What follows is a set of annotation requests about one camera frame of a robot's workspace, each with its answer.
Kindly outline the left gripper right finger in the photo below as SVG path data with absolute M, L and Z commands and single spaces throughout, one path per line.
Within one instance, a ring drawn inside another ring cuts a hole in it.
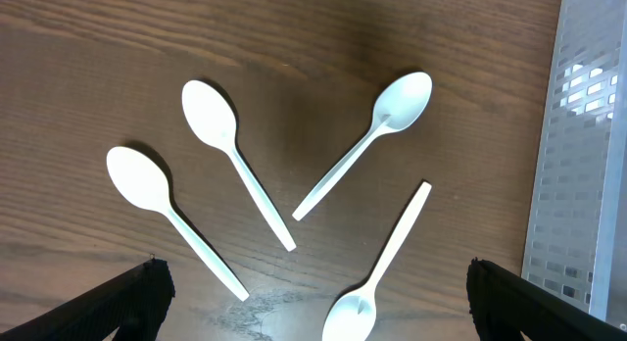
M 490 261 L 471 261 L 466 291 L 482 341 L 626 341 L 624 331 Z

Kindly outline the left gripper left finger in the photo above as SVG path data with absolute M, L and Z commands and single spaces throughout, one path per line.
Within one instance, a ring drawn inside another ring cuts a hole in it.
M 175 288 L 164 260 L 151 259 L 1 334 L 10 340 L 155 341 Z

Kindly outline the white spoon bowl down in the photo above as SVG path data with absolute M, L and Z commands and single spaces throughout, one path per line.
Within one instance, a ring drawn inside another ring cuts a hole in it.
M 365 283 L 343 294 L 325 320 L 322 341 L 364 341 L 376 322 L 375 291 L 420 215 L 432 185 L 423 180 L 401 214 Z

